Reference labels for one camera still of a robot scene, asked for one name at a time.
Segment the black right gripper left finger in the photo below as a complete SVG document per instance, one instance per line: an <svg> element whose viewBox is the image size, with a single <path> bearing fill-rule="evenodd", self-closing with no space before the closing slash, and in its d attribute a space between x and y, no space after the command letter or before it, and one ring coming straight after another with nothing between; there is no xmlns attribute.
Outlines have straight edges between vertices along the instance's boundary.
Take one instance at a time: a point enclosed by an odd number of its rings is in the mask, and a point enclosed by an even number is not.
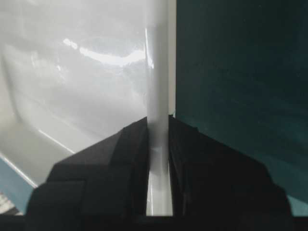
<svg viewBox="0 0 308 231"><path fill-rule="evenodd" d="M25 229L112 230L145 216L148 144L143 118L56 163L32 192Z"/></svg>

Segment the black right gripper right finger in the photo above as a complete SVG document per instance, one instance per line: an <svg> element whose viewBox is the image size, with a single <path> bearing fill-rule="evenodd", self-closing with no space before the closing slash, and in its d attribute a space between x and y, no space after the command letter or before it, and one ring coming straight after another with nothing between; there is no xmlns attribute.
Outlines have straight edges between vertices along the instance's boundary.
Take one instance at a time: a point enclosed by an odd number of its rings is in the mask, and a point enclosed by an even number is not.
<svg viewBox="0 0 308 231"><path fill-rule="evenodd" d="M291 207L266 166L169 118L174 215L188 229L290 231Z"/></svg>

